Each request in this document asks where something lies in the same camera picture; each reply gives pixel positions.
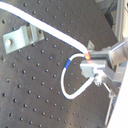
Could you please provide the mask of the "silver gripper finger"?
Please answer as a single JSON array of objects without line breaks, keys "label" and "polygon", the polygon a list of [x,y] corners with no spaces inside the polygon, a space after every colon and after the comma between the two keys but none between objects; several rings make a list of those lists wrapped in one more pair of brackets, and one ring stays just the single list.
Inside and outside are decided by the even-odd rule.
[{"label": "silver gripper finger", "polygon": [[108,84],[110,87],[114,86],[113,75],[114,72],[105,63],[86,63],[80,64],[81,74],[87,78],[86,86],[94,83],[96,86]]},{"label": "silver gripper finger", "polygon": [[110,48],[102,48],[100,51],[95,50],[95,45],[92,43],[91,40],[88,41],[87,49],[90,53],[92,59],[109,59],[109,50]]}]

